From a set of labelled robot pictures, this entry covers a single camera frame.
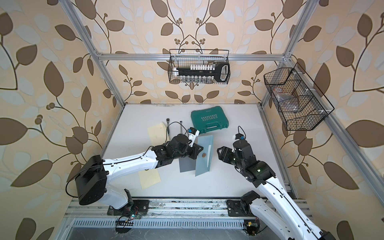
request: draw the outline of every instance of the plastic bag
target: plastic bag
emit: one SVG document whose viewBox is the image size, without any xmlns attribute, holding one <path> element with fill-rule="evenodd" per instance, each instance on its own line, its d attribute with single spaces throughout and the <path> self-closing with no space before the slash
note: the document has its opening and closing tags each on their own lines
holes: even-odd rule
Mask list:
<svg viewBox="0 0 384 240">
<path fill-rule="evenodd" d="M 279 102 L 280 108 L 283 111 L 297 112 L 299 111 L 299 99 L 296 96 L 293 96 L 289 93 L 281 93 L 279 91 L 273 90 L 273 93 L 276 96 L 277 101 Z"/>
</svg>

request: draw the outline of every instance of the yellow paper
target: yellow paper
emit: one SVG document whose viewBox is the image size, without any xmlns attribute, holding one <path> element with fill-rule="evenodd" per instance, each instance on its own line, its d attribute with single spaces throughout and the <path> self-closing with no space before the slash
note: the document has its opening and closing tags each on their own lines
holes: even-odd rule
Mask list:
<svg viewBox="0 0 384 240">
<path fill-rule="evenodd" d="M 146 189 L 158 182 L 161 182 L 159 172 L 157 169 L 143 170 L 139 172 L 139 178 L 141 183 L 141 189 Z"/>
<path fill-rule="evenodd" d="M 166 135 L 167 127 L 164 125 L 164 123 L 160 123 L 158 125 L 152 126 L 148 128 L 148 135 L 151 139 L 152 146 L 161 145 L 166 142 L 166 136 L 167 141 L 169 141 L 168 134 Z"/>
</svg>

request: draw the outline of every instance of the black wire basket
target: black wire basket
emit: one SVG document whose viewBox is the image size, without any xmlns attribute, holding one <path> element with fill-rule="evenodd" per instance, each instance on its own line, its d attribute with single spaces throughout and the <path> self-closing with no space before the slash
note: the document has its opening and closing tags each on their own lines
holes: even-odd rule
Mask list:
<svg viewBox="0 0 384 240">
<path fill-rule="evenodd" d="M 168 77 L 172 84 L 228 84 L 229 50 L 170 49 Z"/>
<path fill-rule="evenodd" d="M 301 69 L 296 64 L 293 68 L 279 68 L 264 75 L 265 86 L 287 131 L 311 131 L 334 110 L 332 103 L 308 75 L 329 106 L 323 106 L 316 99 L 312 92 L 314 87 L 308 87 L 301 78 L 300 74 L 304 74 Z"/>
</svg>

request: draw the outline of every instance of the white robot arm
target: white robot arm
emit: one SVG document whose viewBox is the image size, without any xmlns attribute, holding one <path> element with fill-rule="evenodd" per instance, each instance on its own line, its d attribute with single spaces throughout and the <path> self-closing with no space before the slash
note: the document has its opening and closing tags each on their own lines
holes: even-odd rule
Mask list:
<svg viewBox="0 0 384 240">
<path fill-rule="evenodd" d="M 129 191 L 109 183 L 127 174 L 171 164 L 175 158 L 188 156 L 196 159 L 203 150 L 194 143 L 199 131 L 191 127 L 187 132 L 188 137 L 179 134 L 144 153 L 118 159 L 102 160 L 100 155 L 90 158 L 75 178 L 79 204 L 99 201 L 120 211 L 131 208 L 133 201 Z M 265 162 L 256 160 L 245 137 L 239 133 L 236 139 L 233 150 L 228 147 L 217 149 L 219 159 L 239 169 L 269 199 L 279 214 L 272 211 L 254 191 L 241 197 L 242 211 L 259 217 L 282 240 L 335 240 L 332 234 L 322 231 L 307 218 L 271 168 Z"/>
</svg>

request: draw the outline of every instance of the wallpaper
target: wallpaper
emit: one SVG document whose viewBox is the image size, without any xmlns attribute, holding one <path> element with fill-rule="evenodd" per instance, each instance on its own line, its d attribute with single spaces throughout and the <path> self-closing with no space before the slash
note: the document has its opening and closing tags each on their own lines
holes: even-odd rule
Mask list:
<svg viewBox="0 0 384 240">
<path fill-rule="evenodd" d="M 263 75 L 276 68 L 273 61 L 233 61 L 228 84 L 171 84 L 166 61 L 109 63 L 108 71 L 125 102 L 147 104 L 258 103 L 266 92 Z"/>
<path fill-rule="evenodd" d="M 286 131 L 274 104 L 267 118 L 314 223 L 336 239 L 382 239 L 384 208 L 322 122 L 313 131 Z"/>
<path fill-rule="evenodd" d="M 382 1 L 321 0 L 293 54 L 381 174 L 383 10 Z M 384 209 L 327 125 L 286 131 L 272 102 L 265 110 L 314 222 L 339 240 L 381 239 Z"/>
<path fill-rule="evenodd" d="M 67 181 L 100 153 L 120 107 L 57 1 L 0 1 L 0 23 L 2 239 L 52 239 Z"/>
<path fill-rule="evenodd" d="M 334 0 L 318 6 L 293 60 L 335 106 L 335 114 L 384 175 L 384 2 Z"/>
<path fill-rule="evenodd" d="M 283 53 L 304 0 L 73 0 L 103 53 Z"/>
</svg>

